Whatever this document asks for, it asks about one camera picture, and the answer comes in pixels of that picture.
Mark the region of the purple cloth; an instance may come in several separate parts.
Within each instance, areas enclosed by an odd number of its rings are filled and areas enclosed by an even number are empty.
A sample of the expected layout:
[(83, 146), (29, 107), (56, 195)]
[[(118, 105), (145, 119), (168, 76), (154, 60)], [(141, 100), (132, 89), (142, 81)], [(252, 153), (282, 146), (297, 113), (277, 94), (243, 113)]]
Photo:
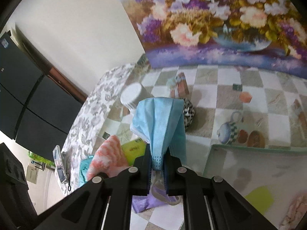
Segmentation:
[(160, 206), (176, 206), (180, 202), (180, 196), (167, 195), (164, 185), (158, 181), (151, 185), (150, 192), (147, 196), (133, 196), (132, 208), (135, 213), (141, 213), (147, 209)]

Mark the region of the white capped supplement bottle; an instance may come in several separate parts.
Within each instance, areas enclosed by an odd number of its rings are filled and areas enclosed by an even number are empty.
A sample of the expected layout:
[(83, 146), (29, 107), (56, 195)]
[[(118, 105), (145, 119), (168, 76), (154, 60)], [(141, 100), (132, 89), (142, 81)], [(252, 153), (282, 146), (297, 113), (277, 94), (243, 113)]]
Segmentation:
[(151, 93), (141, 83), (135, 82), (122, 91), (120, 102), (134, 115), (139, 102), (150, 97), (152, 97)]

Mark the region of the small tablet device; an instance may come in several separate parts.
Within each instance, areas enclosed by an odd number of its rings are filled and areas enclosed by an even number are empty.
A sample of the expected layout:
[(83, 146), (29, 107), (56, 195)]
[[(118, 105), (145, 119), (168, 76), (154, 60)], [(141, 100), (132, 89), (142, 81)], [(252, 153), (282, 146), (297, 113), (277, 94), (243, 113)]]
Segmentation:
[(65, 183), (67, 181), (66, 166), (64, 165), (64, 158), (59, 145), (56, 145), (53, 149), (53, 158), (59, 180), (61, 183)]

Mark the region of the floral vase painting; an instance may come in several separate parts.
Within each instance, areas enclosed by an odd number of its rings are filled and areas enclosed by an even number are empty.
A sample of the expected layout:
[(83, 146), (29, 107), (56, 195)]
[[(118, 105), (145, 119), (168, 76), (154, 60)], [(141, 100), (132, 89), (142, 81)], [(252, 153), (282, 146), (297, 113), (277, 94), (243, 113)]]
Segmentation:
[(296, 0), (120, 0), (152, 67), (241, 65), (306, 78)]

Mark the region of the pink lace fabric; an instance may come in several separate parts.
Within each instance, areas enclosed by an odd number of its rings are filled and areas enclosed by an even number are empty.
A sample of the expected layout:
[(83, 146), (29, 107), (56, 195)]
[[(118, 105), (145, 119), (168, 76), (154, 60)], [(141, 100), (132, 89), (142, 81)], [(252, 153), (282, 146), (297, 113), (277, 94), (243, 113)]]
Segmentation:
[(279, 229), (295, 229), (306, 213), (306, 194), (299, 195), (290, 204), (287, 214), (282, 220)]

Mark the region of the checkered printed tablecloth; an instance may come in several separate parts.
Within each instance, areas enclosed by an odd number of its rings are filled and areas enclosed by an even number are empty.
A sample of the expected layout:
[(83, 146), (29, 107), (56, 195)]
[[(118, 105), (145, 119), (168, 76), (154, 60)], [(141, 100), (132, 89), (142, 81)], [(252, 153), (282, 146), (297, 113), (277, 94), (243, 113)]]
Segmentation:
[(180, 73), (186, 76), (188, 98), (196, 108), (187, 137), (198, 143), (198, 157), (207, 157), (225, 122), (240, 118), (246, 131), (259, 132), (267, 149), (306, 150), (295, 106), (299, 102), (306, 111), (305, 79), (255, 67), (200, 65), (151, 70), (140, 82), (153, 96), (166, 96), (167, 79)]

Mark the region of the blue surgical face mask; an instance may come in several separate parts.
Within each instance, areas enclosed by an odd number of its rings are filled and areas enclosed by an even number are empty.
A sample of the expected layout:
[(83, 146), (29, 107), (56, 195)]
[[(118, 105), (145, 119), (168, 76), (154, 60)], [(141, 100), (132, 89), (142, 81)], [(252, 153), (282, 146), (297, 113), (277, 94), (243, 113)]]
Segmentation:
[(138, 103), (130, 130), (150, 145), (153, 170), (161, 171), (167, 150), (187, 164), (184, 101), (165, 97)]

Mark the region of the dark cabinet doors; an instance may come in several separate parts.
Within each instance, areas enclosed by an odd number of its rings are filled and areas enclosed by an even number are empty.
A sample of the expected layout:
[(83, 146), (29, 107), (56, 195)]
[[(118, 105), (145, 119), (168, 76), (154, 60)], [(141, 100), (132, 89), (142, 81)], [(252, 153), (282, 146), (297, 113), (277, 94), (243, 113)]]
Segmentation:
[(63, 147), (81, 103), (1, 37), (1, 132), (47, 160)]

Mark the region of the green paper packet box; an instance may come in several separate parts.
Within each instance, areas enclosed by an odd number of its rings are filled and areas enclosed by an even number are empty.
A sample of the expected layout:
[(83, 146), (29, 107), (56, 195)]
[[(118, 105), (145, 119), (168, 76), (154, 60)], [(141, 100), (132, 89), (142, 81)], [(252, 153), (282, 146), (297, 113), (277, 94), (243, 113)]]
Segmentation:
[(136, 139), (123, 144), (121, 147), (128, 164), (132, 166), (136, 158), (144, 156), (146, 142), (144, 142), (142, 139)]

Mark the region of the pink white chevron sponge cloth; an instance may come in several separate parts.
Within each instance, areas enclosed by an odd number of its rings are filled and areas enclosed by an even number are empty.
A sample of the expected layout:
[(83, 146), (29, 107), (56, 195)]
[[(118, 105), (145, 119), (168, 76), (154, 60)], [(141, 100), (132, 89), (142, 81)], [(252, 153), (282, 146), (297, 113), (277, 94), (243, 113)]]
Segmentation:
[(91, 180), (99, 173), (104, 173), (108, 177), (115, 177), (129, 167), (120, 140), (113, 135), (105, 140), (95, 152), (87, 171), (87, 180)]

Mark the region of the black white leopard scrunchie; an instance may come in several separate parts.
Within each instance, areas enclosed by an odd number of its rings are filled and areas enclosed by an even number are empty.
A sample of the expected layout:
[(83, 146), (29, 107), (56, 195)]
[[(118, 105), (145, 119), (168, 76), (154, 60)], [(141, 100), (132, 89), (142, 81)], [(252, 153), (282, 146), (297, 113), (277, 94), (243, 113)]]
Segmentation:
[(184, 98), (183, 100), (184, 100), (184, 109), (183, 109), (184, 127), (185, 130), (187, 130), (188, 127), (192, 124), (194, 115), (196, 113), (196, 109), (188, 98)]

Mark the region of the grey floral tablecloth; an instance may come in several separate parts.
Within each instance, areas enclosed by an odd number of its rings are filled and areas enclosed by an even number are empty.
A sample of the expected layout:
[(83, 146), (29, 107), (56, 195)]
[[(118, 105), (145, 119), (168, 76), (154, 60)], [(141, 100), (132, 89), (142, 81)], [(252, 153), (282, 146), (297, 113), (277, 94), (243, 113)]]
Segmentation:
[(60, 186), (64, 195), (79, 188), (80, 162), (92, 154), (98, 133), (135, 68), (128, 63), (107, 71), (78, 112), (61, 150), (69, 174), (69, 182)]

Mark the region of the clear green rimmed tray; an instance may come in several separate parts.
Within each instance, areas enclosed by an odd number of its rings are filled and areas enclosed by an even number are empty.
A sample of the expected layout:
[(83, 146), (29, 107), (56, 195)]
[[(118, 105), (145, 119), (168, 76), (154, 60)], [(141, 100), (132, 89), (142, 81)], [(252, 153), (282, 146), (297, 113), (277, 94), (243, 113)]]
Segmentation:
[(306, 194), (306, 152), (213, 145), (203, 176), (222, 177), (244, 198), (268, 186), (274, 203), (263, 216), (279, 229), (292, 201)]

